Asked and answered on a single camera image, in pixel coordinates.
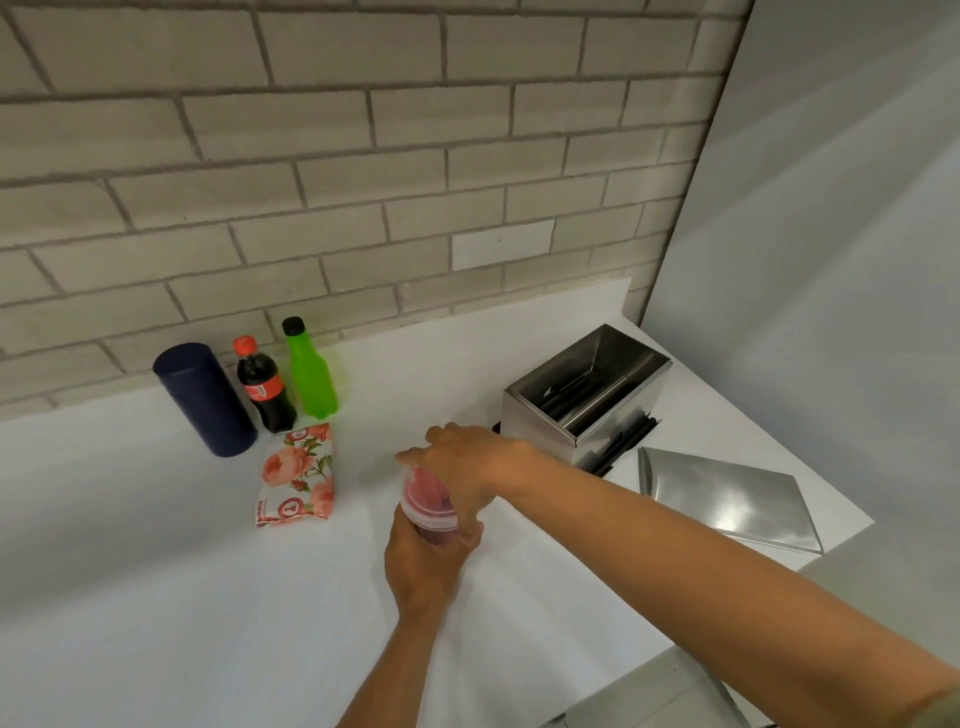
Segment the red bottle cap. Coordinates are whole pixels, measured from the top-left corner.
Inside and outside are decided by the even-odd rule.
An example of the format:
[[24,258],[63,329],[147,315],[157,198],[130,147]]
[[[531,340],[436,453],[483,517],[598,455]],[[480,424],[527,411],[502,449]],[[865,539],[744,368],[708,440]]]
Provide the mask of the red bottle cap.
[[256,339],[252,336],[237,336],[233,339],[233,350],[240,356],[250,356],[256,353]]

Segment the dark blue cup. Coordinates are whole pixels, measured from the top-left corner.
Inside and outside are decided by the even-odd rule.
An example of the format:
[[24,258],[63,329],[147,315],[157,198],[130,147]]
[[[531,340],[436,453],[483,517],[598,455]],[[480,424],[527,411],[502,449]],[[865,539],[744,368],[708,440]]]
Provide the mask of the dark blue cup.
[[256,427],[206,344],[177,344],[154,361],[154,374],[218,457],[250,448]]

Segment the plastic jar with pink lid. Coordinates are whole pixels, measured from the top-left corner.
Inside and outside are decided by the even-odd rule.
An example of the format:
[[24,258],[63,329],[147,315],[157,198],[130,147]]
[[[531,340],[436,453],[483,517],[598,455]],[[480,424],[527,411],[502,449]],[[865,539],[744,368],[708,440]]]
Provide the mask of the plastic jar with pink lid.
[[450,493],[420,466],[406,469],[400,507],[426,542],[446,544],[456,537],[457,514]]

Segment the green bottle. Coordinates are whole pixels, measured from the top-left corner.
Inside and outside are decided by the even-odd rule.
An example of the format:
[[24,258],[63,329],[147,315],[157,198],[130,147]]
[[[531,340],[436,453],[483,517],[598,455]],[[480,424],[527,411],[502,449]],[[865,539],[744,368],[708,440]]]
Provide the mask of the green bottle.
[[320,420],[329,417],[339,409],[337,393],[324,358],[307,336],[303,319],[300,316],[284,319],[283,333],[287,335],[290,347],[290,373],[300,392],[303,409]]

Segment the floral tissue packet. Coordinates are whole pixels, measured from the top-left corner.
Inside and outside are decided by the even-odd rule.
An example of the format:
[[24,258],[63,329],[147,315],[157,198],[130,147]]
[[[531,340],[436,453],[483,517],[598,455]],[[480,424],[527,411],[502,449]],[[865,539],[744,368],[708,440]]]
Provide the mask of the floral tissue packet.
[[333,511],[333,434],[329,423],[284,432],[268,441],[256,524],[283,525]]

